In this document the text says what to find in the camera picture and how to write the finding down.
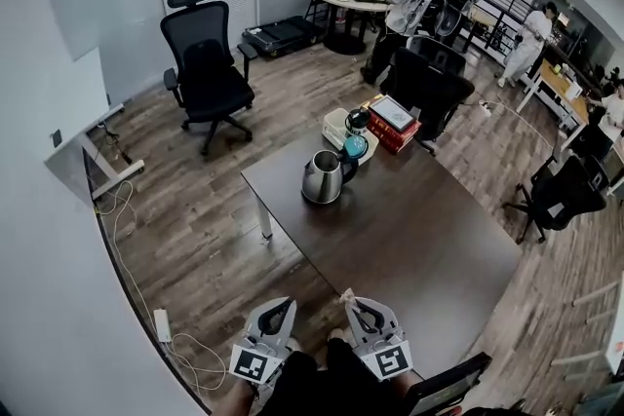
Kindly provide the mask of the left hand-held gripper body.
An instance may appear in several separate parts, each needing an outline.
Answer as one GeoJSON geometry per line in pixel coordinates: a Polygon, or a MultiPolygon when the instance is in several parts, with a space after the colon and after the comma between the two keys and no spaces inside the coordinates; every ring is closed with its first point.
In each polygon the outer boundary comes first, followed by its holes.
{"type": "Polygon", "coordinates": [[[232,347],[228,372],[256,387],[266,385],[291,354],[288,344],[288,337],[243,333],[232,347]]]}

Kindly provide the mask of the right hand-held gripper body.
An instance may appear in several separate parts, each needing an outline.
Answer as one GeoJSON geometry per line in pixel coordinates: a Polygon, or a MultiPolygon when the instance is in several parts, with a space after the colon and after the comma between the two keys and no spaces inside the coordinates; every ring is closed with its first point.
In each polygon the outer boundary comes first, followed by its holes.
{"type": "Polygon", "coordinates": [[[409,340],[400,327],[364,336],[358,341],[354,353],[379,381],[389,380],[413,368],[409,340]]]}

